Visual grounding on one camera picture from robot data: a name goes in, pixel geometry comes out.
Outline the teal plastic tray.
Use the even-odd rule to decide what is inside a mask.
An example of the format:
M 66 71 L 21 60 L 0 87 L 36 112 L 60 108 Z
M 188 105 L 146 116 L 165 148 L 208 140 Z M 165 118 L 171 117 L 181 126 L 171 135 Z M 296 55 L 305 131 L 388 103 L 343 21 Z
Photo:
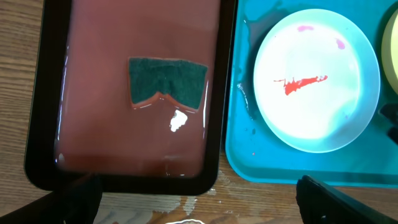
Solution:
M 289 14 L 310 8 L 335 11 L 353 21 L 376 52 L 383 30 L 397 9 L 396 0 L 240 1 L 229 94 L 225 152 L 233 170 L 251 182 L 294 184 L 310 175 L 330 185 L 397 187 L 397 145 L 390 122 L 376 114 L 364 132 L 337 151 L 312 154 L 282 142 L 263 120 L 253 92 L 257 50 L 268 31 Z

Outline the yellow-green plate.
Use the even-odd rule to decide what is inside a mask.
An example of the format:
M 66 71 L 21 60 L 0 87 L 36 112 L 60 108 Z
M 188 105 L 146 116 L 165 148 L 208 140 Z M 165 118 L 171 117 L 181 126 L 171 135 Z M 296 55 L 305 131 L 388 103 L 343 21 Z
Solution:
M 382 67 L 392 89 L 397 93 L 397 10 L 389 18 L 381 43 Z

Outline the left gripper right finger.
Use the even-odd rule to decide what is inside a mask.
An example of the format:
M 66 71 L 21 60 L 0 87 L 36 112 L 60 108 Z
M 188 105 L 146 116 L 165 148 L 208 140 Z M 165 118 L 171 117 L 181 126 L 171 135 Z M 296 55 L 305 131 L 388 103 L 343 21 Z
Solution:
M 308 175 L 298 180 L 296 192 L 304 224 L 397 224 L 397 220 Z

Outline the green scrubbing sponge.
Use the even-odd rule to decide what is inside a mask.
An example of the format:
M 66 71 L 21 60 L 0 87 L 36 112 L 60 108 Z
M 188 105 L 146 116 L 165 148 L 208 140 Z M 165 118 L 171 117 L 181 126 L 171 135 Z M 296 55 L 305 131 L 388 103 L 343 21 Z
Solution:
M 182 59 L 131 57 L 128 61 L 131 102 L 144 106 L 159 98 L 197 111 L 208 67 Z

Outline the light blue plate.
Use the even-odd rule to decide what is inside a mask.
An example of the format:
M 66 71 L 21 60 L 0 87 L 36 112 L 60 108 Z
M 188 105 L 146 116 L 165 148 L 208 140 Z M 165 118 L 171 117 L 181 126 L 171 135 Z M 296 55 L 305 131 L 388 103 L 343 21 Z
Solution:
M 254 94 L 271 131 L 312 153 L 338 150 L 368 126 L 379 101 L 375 51 L 346 17 L 306 9 L 265 36 L 253 71 Z

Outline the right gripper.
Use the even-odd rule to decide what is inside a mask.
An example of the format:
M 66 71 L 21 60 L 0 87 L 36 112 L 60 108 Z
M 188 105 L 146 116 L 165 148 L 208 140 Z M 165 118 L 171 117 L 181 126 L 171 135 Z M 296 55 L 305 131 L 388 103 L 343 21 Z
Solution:
M 397 140 L 397 126 L 398 126 L 398 104 L 397 103 L 387 103 L 382 106 L 379 110 L 379 114 L 386 118 L 391 124 L 391 128 L 387 132 L 387 136 L 395 143 Z

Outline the black tray with red water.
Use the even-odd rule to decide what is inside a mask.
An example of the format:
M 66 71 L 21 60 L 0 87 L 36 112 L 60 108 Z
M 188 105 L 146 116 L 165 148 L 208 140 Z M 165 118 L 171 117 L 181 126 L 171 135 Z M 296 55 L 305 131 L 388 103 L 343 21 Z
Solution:
M 85 174 L 104 191 L 200 195 L 223 140 L 236 1 L 45 0 L 24 169 L 43 190 Z M 131 102 L 131 57 L 208 67 L 197 111 Z

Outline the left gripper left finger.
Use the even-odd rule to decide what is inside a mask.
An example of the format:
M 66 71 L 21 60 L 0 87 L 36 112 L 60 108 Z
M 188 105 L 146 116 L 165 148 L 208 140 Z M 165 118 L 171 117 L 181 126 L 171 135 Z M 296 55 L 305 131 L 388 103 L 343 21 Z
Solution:
M 94 174 L 85 175 L 1 217 L 1 224 L 92 224 L 98 213 L 103 187 Z

